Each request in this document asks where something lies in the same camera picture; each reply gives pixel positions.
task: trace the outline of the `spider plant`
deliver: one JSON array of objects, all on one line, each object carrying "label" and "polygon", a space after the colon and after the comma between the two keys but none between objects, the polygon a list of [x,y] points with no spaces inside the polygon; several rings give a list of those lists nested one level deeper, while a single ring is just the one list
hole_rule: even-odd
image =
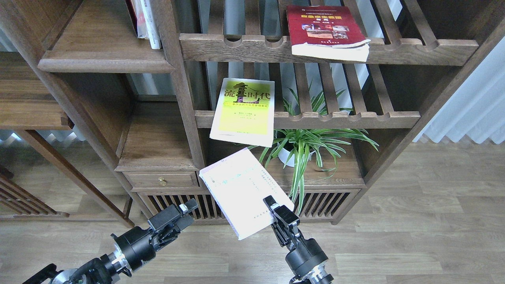
[{"label": "spider plant", "polygon": [[[298,103],[298,96],[292,90],[291,94],[294,96],[296,102]],[[340,90],[336,93],[339,97],[344,90]],[[327,115],[328,110],[326,108],[324,94],[320,92],[317,96],[311,98],[312,110],[318,112],[320,115]],[[293,104],[284,99],[284,108],[290,115],[296,115]],[[341,108],[341,111],[354,111],[350,108]],[[304,203],[305,196],[305,180],[304,173],[307,168],[309,159],[311,158],[310,153],[315,152],[316,154],[316,165],[322,169],[322,171],[333,171],[329,177],[331,178],[337,170],[337,158],[340,158],[340,153],[345,154],[345,149],[339,145],[350,145],[350,142],[342,139],[357,139],[370,143],[372,147],[377,150],[379,146],[375,141],[367,137],[368,132],[365,129],[276,129],[275,139],[273,141],[272,147],[263,150],[260,156],[260,163],[265,161],[265,167],[268,163],[279,156],[282,148],[290,146],[287,148],[289,151],[288,158],[284,163],[286,167],[287,161],[291,157],[294,157],[294,168],[293,168],[293,179],[291,183],[291,191],[289,197],[295,202],[298,199],[298,211],[300,214],[302,205]],[[323,168],[323,159],[321,158],[321,151],[327,151],[333,158],[332,167]]]}]

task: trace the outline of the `wooden cabinet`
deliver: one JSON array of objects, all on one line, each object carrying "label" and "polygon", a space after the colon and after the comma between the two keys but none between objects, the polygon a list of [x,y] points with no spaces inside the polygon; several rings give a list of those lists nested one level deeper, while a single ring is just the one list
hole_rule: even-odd
[{"label": "wooden cabinet", "polygon": [[[500,0],[401,0],[397,20],[386,0],[371,0],[384,37],[371,38],[364,86],[355,62],[338,62],[355,109],[348,114],[330,96],[336,89],[330,66],[335,61],[291,55],[285,18],[289,1],[277,2],[280,36],[261,34],[259,2],[244,1],[245,34],[228,35],[223,34],[223,0],[212,0],[209,7],[197,1],[152,1],[160,51],[135,38],[122,0],[10,0],[0,4],[0,19],[144,214],[196,198],[200,208],[194,216],[201,223],[222,222],[223,216],[196,174],[236,150],[209,139],[210,98],[228,76],[229,62],[244,62],[244,78],[254,78],[255,63],[268,64],[269,78],[276,82],[276,128],[365,128],[380,144],[376,152],[353,143],[330,179],[321,179],[326,173],[315,167],[306,173],[302,219],[336,224],[505,34]],[[356,0],[342,4],[366,34]],[[199,13],[209,14],[208,33],[201,33]],[[217,62],[216,74],[207,76],[206,62]],[[310,109],[308,62],[318,64],[327,116]],[[280,63],[294,69],[300,115],[290,116],[279,103]],[[170,73],[177,102],[137,101],[124,73]],[[213,78],[218,86],[208,90]],[[274,162],[268,170],[289,188],[290,169]]]}]

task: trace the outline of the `book spine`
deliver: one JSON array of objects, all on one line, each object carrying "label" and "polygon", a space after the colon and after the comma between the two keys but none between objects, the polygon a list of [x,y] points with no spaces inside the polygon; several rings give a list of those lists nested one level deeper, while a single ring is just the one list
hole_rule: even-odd
[{"label": "book spine", "polygon": [[145,24],[147,27],[147,36],[149,37],[151,48],[158,50],[161,48],[160,35],[156,29],[150,0],[142,0],[142,11],[144,12]]}]

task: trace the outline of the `red book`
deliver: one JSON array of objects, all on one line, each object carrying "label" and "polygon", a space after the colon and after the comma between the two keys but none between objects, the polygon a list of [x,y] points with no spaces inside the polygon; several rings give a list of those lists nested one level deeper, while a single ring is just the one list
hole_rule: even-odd
[{"label": "red book", "polygon": [[287,7],[289,36],[294,55],[362,61],[368,42],[344,6]]}]

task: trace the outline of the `small drawer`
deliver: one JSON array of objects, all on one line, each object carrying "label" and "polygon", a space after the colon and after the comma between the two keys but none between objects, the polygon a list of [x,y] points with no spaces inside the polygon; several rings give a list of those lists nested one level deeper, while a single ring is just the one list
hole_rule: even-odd
[{"label": "small drawer", "polygon": [[123,172],[133,187],[198,186],[196,172]]}]

